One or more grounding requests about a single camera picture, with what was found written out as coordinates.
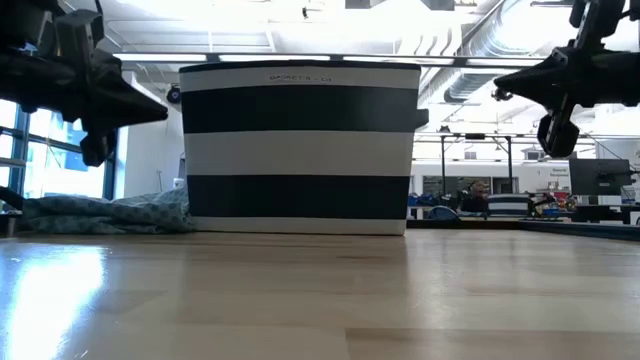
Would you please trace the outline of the black aluminium table frame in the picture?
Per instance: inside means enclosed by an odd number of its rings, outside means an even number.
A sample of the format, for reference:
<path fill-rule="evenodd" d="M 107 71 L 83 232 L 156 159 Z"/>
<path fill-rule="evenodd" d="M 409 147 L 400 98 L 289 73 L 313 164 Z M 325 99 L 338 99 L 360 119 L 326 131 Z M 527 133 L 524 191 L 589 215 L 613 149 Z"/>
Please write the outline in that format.
<path fill-rule="evenodd" d="M 534 220 L 407 220 L 408 229 L 520 230 L 640 243 L 640 227 Z"/>

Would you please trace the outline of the black metal stand frame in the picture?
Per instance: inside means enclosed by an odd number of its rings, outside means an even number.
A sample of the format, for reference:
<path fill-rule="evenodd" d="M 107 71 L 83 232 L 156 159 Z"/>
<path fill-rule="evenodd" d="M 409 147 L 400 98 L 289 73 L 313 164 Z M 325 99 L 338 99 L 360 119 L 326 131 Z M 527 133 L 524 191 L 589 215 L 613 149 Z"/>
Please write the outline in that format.
<path fill-rule="evenodd" d="M 492 140 L 500 149 L 502 149 L 507 154 L 507 166 L 508 166 L 508 181 L 509 185 L 507 189 L 510 193 L 513 193 L 514 188 L 514 175 L 513 175 L 513 155 L 512 155 L 512 135 L 504 135 L 504 134 L 484 134 L 484 133 L 443 133 L 440 135 L 440 146 L 441 146 L 441 177 L 443 180 L 442 183 L 442 191 L 446 190 L 446 149 L 445 149 L 445 140 L 449 137 L 455 138 L 456 140 L 464 139 L 464 140 Z"/>

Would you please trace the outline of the blue patterned cloth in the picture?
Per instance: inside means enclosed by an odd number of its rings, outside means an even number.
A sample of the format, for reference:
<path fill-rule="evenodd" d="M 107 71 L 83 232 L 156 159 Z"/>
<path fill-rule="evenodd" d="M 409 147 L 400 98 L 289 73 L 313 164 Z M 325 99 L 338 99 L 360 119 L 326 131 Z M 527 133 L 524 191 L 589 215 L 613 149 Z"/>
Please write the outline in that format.
<path fill-rule="evenodd" d="M 164 234 L 195 230 L 185 186 L 115 200 L 76 195 L 27 199 L 21 224 L 48 234 Z"/>

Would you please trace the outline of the large window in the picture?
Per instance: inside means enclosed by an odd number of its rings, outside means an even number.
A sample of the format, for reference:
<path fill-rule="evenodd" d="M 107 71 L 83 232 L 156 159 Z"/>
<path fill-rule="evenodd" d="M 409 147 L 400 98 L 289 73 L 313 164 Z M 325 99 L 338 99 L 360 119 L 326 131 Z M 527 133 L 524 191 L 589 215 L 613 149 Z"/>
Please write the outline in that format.
<path fill-rule="evenodd" d="M 81 195 L 111 199 L 115 168 L 111 160 L 87 166 L 80 152 L 85 137 L 79 120 L 65 122 L 46 109 L 26 113 L 0 99 L 0 160 L 20 160 L 22 167 L 0 165 L 0 186 L 25 198 Z"/>

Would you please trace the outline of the black monitor on stand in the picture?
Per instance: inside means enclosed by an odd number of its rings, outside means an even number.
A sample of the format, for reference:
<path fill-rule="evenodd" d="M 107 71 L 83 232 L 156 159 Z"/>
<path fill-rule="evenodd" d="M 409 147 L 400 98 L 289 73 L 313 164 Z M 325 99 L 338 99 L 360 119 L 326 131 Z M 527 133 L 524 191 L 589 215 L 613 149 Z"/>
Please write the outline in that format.
<path fill-rule="evenodd" d="M 569 174 L 573 195 L 614 196 L 633 184 L 634 171 L 624 159 L 570 159 Z"/>

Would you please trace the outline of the silver ventilation duct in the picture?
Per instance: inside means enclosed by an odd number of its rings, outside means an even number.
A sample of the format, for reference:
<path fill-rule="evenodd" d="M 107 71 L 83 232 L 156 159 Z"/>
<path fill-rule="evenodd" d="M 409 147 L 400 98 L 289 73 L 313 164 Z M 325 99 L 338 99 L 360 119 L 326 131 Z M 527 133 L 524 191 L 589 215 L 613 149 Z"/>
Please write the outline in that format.
<path fill-rule="evenodd" d="M 470 35 L 466 35 L 455 55 L 461 57 L 510 58 L 531 56 L 544 40 L 527 39 L 529 30 L 540 18 L 541 7 L 534 0 L 499 0 Z M 430 68 L 421 79 L 420 103 L 464 103 L 490 82 L 493 69 Z"/>

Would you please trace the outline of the ceiling light rail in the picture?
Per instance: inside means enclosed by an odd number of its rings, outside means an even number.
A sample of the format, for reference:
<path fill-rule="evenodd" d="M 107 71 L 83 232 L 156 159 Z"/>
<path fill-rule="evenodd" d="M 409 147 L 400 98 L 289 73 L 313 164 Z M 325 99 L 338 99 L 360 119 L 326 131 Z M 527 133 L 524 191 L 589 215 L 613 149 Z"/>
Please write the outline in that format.
<path fill-rule="evenodd" d="M 475 56 L 394 56 L 352 54 L 289 54 L 289 53 L 115 53 L 123 62 L 133 63 L 204 63 L 248 61 L 358 61 L 411 63 L 426 67 L 454 68 L 526 68 L 544 60 L 544 57 L 475 57 Z"/>

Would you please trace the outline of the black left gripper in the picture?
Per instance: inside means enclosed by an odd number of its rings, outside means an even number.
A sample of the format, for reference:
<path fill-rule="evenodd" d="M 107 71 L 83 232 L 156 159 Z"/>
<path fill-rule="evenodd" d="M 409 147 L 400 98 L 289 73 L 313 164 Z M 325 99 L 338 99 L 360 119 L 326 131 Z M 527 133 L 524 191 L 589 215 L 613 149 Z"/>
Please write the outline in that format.
<path fill-rule="evenodd" d="M 86 137 L 81 141 L 83 161 L 87 166 L 101 165 L 112 153 L 115 140 L 112 130 L 142 123 L 166 120 L 168 108 L 127 83 L 122 76 L 122 61 L 104 55 L 104 87 L 117 103 L 109 104 L 97 115 L 97 44 L 104 38 L 100 10 L 74 10 L 54 21 L 59 55 L 74 68 L 72 85 L 79 95 L 77 117 Z"/>

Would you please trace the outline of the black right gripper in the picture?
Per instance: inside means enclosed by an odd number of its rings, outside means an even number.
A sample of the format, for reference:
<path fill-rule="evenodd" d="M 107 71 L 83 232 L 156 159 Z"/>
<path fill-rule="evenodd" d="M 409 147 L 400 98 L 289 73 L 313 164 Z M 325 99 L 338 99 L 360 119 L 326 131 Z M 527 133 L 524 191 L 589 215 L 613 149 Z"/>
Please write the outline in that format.
<path fill-rule="evenodd" d="M 571 122 L 574 107 L 581 102 L 595 104 L 595 97 L 588 93 L 602 73 L 595 57 L 604 53 L 602 39 L 616 30 L 618 0 L 573 0 L 569 24 L 577 33 L 566 46 L 554 48 L 536 65 L 494 80 L 496 100 L 520 96 L 545 107 L 538 140 L 553 158 L 573 152 L 579 136 Z"/>

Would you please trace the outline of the cluttered workbench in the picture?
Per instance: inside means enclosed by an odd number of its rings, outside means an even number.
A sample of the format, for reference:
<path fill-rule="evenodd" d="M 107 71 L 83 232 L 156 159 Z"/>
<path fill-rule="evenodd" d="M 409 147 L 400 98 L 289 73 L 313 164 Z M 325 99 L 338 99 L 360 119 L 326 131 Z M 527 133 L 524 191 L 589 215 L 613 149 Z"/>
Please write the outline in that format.
<path fill-rule="evenodd" d="M 597 196 L 588 196 L 587 202 L 570 193 L 544 193 L 532 204 L 531 216 L 537 219 L 561 220 L 578 223 L 620 222 L 640 226 L 640 203 L 605 205 Z"/>

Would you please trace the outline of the person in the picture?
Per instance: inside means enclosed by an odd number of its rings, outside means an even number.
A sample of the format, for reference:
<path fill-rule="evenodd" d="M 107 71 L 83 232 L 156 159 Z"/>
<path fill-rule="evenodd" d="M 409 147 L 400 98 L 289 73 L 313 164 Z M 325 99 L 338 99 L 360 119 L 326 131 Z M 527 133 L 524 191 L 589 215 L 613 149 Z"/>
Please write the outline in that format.
<path fill-rule="evenodd" d="M 462 202 L 461 210 L 469 213 L 488 211 L 488 196 L 483 181 L 476 180 L 470 185 L 469 196 Z"/>

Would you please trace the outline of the navy white striped basket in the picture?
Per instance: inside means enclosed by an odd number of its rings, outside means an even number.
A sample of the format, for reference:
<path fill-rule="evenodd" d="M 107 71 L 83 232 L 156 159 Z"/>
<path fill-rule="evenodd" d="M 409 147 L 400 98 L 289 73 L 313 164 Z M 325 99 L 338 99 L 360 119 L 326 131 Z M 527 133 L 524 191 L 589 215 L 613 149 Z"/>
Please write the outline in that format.
<path fill-rule="evenodd" d="M 526 217 L 532 201 L 527 194 L 494 194 L 487 198 L 491 216 Z"/>
<path fill-rule="evenodd" d="M 420 73 L 414 64 L 317 60 L 183 68 L 196 229 L 402 234 Z"/>

